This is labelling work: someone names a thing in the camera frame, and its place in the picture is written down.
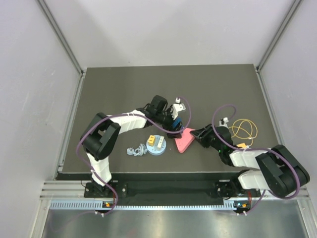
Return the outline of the yellow plug adapter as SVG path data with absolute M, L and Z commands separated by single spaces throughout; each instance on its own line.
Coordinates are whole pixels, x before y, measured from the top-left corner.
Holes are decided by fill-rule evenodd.
M 149 138 L 148 138 L 148 140 L 147 140 L 147 144 L 148 144 L 149 146 L 154 146 L 155 140 L 156 140 L 155 135 L 150 135 Z

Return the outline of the pink triangular power strip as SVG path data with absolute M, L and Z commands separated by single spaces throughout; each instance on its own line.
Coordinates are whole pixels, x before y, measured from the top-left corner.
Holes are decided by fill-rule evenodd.
M 186 128 L 181 134 L 180 138 L 175 138 L 176 147 L 179 153 L 184 153 L 186 149 L 195 140 L 191 132 L 194 131 L 192 128 Z

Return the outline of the yellow charger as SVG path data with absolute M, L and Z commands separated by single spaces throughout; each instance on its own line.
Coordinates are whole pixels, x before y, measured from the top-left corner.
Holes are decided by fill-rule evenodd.
M 248 145 L 246 145 L 245 143 L 240 143 L 240 144 L 237 144 L 236 147 L 245 149 L 245 148 L 248 148 Z

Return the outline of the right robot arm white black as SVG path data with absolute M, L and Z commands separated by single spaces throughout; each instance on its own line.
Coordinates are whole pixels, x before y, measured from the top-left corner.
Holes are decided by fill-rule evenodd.
M 251 149 L 235 145 L 227 125 L 212 124 L 193 130 L 193 137 L 205 148 L 218 151 L 221 161 L 244 170 L 231 178 L 231 190 L 243 196 L 249 190 L 269 190 L 278 198 L 287 198 L 310 181 L 307 170 L 284 146 Z

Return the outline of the light blue round socket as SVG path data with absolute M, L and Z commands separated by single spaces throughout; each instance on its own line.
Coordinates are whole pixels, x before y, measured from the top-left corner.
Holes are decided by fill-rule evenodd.
M 154 156 L 163 154 L 166 150 L 166 140 L 161 135 L 150 135 L 146 142 L 147 152 Z

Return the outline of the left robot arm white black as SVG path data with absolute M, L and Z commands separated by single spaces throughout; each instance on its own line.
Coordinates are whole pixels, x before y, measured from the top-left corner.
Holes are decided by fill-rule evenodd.
M 108 158 L 120 134 L 154 125 L 166 132 L 168 138 L 180 138 L 185 126 L 178 116 L 185 110 L 180 98 L 168 106 L 167 99 L 156 95 L 144 107 L 128 113 L 111 116 L 96 114 L 79 142 L 90 161 L 92 187 L 95 191 L 103 197 L 112 192 Z

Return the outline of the blue cube plug adapter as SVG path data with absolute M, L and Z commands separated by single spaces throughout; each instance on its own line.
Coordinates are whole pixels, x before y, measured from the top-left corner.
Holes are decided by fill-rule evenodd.
M 183 126 L 182 119 L 180 117 L 177 117 L 172 124 L 172 128 L 175 130 L 179 130 L 178 128 L 182 126 Z

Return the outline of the white square charger plug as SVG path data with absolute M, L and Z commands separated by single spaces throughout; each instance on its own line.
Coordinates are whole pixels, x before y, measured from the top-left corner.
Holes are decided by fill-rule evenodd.
M 157 137 L 157 149 L 160 151 L 164 148 L 165 145 L 165 138 L 164 136 Z

